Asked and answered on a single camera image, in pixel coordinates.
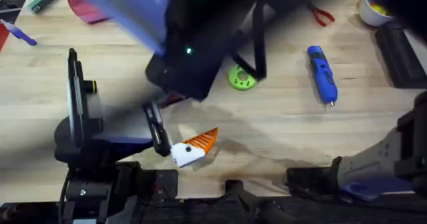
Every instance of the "green led light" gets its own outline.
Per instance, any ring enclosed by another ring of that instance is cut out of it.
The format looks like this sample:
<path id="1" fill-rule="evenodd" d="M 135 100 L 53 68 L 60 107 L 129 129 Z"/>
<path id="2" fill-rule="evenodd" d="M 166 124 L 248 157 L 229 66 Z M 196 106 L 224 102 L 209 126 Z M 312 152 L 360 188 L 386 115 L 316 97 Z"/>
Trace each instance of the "green led light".
<path id="1" fill-rule="evenodd" d="M 187 47 L 186 49 L 185 49 L 185 52 L 189 55 L 189 54 L 192 54 L 193 53 L 193 49 L 191 49 L 190 47 Z"/>

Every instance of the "orange and white toy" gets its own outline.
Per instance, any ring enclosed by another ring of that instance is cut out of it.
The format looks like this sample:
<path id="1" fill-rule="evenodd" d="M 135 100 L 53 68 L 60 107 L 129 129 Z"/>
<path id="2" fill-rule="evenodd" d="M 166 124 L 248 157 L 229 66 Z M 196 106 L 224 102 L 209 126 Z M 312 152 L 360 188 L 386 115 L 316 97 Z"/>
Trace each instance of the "orange and white toy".
<path id="1" fill-rule="evenodd" d="M 217 134 L 218 128 L 215 128 L 173 145 L 171 148 L 173 161 L 178 167 L 185 167 L 206 156 L 214 145 Z"/>

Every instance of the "pink object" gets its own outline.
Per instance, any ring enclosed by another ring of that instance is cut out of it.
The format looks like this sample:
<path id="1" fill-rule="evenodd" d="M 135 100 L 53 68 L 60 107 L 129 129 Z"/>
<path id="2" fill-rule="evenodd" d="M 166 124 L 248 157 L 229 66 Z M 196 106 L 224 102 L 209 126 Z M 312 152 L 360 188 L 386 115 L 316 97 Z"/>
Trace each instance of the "pink object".
<path id="1" fill-rule="evenodd" d="M 81 20 L 88 24 L 109 19 L 96 6 L 89 4 L 85 0 L 68 0 L 68 5 Z"/>

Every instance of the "white bowl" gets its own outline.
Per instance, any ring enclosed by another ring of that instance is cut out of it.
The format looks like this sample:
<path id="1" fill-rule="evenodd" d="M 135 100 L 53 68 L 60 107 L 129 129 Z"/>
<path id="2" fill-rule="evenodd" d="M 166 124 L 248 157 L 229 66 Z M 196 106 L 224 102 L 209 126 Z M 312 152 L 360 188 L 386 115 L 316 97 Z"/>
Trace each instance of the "white bowl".
<path id="1" fill-rule="evenodd" d="M 369 5 L 369 0 L 360 0 L 359 15 L 360 15 L 360 18 L 363 20 L 363 22 L 373 27 L 379 27 L 382 24 L 393 20 L 394 18 L 394 17 L 383 15 L 381 13 L 376 12 Z"/>

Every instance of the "blue tool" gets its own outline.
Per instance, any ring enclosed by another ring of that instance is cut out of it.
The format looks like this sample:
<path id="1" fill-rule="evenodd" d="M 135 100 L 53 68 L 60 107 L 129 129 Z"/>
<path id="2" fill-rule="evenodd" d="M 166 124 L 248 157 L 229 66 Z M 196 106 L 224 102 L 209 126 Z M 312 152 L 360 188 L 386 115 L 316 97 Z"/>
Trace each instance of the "blue tool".
<path id="1" fill-rule="evenodd" d="M 316 82 L 320 99 L 324 103 L 330 103 L 331 106 L 334 106 L 338 98 L 338 89 L 322 48 L 311 46 L 308 47 L 307 53 L 310 57 L 314 81 Z"/>
<path id="2" fill-rule="evenodd" d="M 14 36 L 16 36 L 16 38 L 22 39 L 22 40 L 26 41 L 28 43 L 28 45 L 31 45 L 31 46 L 37 45 L 37 42 L 34 39 L 32 39 L 29 36 L 27 36 L 18 27 L 14 26 L 13 24 L 8 23 L 8 22 L 6 22 L 6 21 L 4 21 L 2 19 L 0 19 L 0 22 L 6 27 L 6 29 L 10 33 L 12 33 Z"/>

